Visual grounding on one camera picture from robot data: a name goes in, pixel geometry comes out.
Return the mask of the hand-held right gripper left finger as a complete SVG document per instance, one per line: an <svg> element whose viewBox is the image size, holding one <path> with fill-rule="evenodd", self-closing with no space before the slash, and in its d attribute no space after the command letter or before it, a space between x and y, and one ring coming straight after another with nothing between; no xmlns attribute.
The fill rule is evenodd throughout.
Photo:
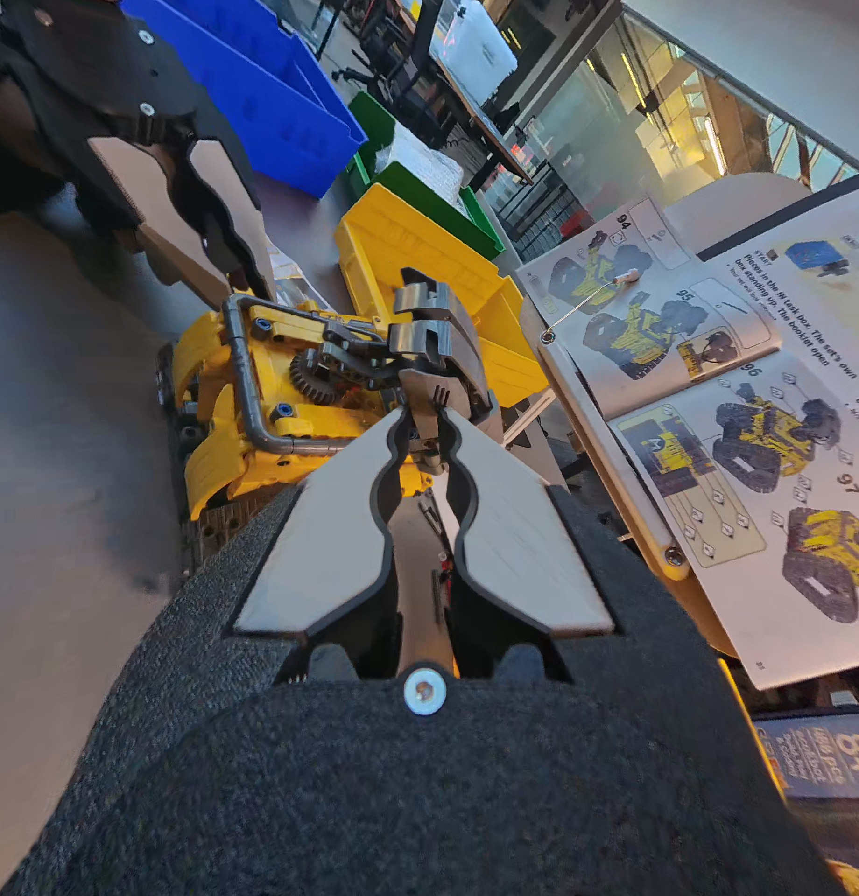
<svg viewBox="0 0 859 896"><path fill-rule="evenodd" d="M389 522L410 429L408 410L395 409L312 472L246 588L234 634L291 642L293 675L323 644L342 647L363 678L396 672L402 622Z"/></svg>

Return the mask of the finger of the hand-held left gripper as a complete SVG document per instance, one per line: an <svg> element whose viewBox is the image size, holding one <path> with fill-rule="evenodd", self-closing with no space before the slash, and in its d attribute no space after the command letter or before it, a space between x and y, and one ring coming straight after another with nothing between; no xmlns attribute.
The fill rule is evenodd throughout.
<svg viewBox="0 0 859 896"><path fill-rule="evenodd" d="M209 260L203 241L178 213L169 195L168 177L153 155L118 137L88 139L140 224L139 242L165 273L177 275L211 308L231 296L227 278Z"/></svg>
<svg viewBox="0 0 859 896"><path fill-rule="evenodd" d="M199 183L221 207L222 240L245 273L246 287L256 297L274 303L275 277L264 219L228 152L218 140L198 140L189 149L188 161Z"/></svg>

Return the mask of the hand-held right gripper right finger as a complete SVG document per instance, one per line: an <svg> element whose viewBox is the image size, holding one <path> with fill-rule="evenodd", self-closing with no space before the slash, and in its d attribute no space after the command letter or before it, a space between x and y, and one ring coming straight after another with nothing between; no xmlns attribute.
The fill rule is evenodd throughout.
<svg viewBox="0 0 859 896"><path fill-rule="evenodd" d="M572 678L559 645L615 621L547 481L442 411L446 502L458 523L446 626L461 678Z"/></svg>

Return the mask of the yellow tracked brick robot model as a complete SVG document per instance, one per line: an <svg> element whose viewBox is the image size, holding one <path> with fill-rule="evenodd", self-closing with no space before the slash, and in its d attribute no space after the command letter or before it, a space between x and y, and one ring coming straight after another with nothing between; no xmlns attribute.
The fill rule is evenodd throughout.
<svg viewBox="0 0 859 896"><path fill-rule="evenodd" d="M249 293L162 347L156 386L174 455L181 581L280 492L407 409L397 369L377 323ZM409 454L409 435L400 481L404 497L433 485Z"/></svg>

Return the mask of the grey robot model head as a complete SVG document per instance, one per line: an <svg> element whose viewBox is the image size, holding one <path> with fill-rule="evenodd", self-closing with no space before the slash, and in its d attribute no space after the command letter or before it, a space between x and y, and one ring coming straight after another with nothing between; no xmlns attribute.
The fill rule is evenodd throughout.
<svg viewBox="0 0 859 896"><path fill-rule="evenodd" d="M393 311L409 314L388 330L389 352L398 366L397 392L411 415L409 454L429 476L446 471L439 447L439 415L457 411L500 442L503 422L480 356L478 332L454 290L405 267L394 292Z"/></svg>

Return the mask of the robot model instruction booklet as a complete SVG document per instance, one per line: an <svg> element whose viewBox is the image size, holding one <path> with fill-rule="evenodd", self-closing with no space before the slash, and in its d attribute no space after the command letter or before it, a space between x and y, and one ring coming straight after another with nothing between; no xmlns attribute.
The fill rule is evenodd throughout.
<svg viewBox="0 0 859 896"><path fill-rule="evenodd" d="M650 199L519 272L648 564L765 690L859 667L859 197L703 261Z"/></svg>

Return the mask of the wooden background desk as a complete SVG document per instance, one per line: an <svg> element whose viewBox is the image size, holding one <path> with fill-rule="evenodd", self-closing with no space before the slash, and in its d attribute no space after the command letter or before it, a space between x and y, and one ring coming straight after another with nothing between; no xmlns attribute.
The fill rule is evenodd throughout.
<svg viewBox="0 0 859 896"><path fill-rule="evenodd" d="M511 152L511 144L496 128L491 118L482 111L480 104L469 95L455 74L448 70L437 48L431 46L429 54L441 77L458 98L458 103L464 109L470 126L479 131L480 140L487 151L486 161L482 163L480 170L470 181L469 188L474 192L482 189L497 166L502 166L525 185L533 185L532 175Z"/></svg>

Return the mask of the blue storage bin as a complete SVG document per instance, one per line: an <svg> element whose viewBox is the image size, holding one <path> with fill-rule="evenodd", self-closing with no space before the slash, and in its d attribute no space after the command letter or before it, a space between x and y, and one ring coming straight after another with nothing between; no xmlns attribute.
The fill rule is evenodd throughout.
<svg viewBox="0 0 859 896"><path fill-rule="evenodd" d="M367 135L301 37L256 1L128 1L176 48L252 167L321 199Z"/></svg>

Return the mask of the yellow plastic storage bin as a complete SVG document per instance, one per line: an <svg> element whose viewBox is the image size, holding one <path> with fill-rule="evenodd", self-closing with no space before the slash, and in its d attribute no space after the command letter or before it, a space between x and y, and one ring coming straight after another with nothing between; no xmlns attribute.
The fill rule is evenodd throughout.
<svg viewBox="0 0 859 896"><path fill-rule="evenodd" d="M749 711L747 710L747 708L741 698L737 684L734 682L734 679L732 677L731 670L728 667L725 660L722 659L721 657L717 656L716 661L717 661L717 664L720 667L721 671L724 674L724 677L728 683L728 686L732 691L734 700L737 703L739 710L741 712L741 715L743 716L743 718L747 724L749 733L752 736L755 745L757 746L760 758L762 759L762 761L767 769L767 774L768 774L769 778L772 780L772 782L774 783L774 785L779 793L779 796L782 798L782 801L786 804L786 796L785 796L784 785L782 784L782 779L777 774L776 768L775 768L775 763L769 757L767 751L764 748L764 745L762 744L762 742L760 740L760 735L758 734L758 730L757 730L756 726L754 725L753 720L751 719L751 717L749 715Z"/></svg>
<svg viewBox="0 0 859 896"><path fill-rule="evenodd" d="M382 185L346 213L334 235L356 316L387 334L401 269L411 267L452 288L474 324L489 386L502 408L548 387L518 320L524 297L511 277Z"/></svg>

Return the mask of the clear bubble wrap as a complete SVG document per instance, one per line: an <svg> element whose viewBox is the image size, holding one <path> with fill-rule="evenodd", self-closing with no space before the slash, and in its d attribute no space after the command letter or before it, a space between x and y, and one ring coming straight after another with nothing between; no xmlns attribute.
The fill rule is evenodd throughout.
<svg viewBox="0 0 859 896"><path fill-rule="evenodd" d="M392 140L377 153L375 177L391 173L395 164L450 205L464 209L460 192L465 173L461 165L441 151L429 148L396 120Z"/></svg>

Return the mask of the green storage bin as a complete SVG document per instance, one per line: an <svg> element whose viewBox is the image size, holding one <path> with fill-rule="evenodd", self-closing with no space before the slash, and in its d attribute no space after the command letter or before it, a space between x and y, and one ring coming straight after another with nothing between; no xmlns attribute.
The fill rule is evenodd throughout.
<svg viewBox="0 0 859 896"><path fill-rule="evenodd" d="M493 261L504 252L502 241L470 188L462 185L464 209L458 210L397 164L391 173L375 177L377 153L392 140L395 119L365 91L358 92L348 108L368 137L344 173L354 200L360 199L369 187L383 185L487 260Z"/></svg>

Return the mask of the black background office chair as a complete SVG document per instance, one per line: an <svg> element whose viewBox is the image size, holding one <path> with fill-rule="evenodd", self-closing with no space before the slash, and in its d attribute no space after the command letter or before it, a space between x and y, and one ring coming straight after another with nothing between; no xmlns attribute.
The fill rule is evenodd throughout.
<svg viewBox="0 0 859 896"><path fill-rule="evenodd" d="M334 82L358 83L390 113L432 149L444 140L445 129L434 109L435 97L419 91L422 77L431 67L430 44L441 2L423 2L415 29L401 28L395 2L371 2L359 33L361 61L368 73L352 68L331 73Z"/></svg>

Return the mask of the white plastic container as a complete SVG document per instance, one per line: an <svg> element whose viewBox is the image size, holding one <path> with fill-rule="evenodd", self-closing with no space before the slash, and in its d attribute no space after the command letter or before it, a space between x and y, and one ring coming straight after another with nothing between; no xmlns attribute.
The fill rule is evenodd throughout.
<svg viewBox="0 0 859 896"><path fill-rule="evenodd" d="M510 45L478 1L442 2L430 54L479 106L517 68Z"/></svg>

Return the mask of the blue printed cardboard box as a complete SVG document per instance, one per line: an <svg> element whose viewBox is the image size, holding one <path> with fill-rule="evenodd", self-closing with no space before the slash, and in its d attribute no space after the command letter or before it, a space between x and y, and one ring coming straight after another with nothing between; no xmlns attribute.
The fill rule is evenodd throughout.
<svg viewBox="0 0 859 896"><path fill-rule="evenodd" d="M859 895L859 711L761 715L752 726L791 814Z"/></svg>

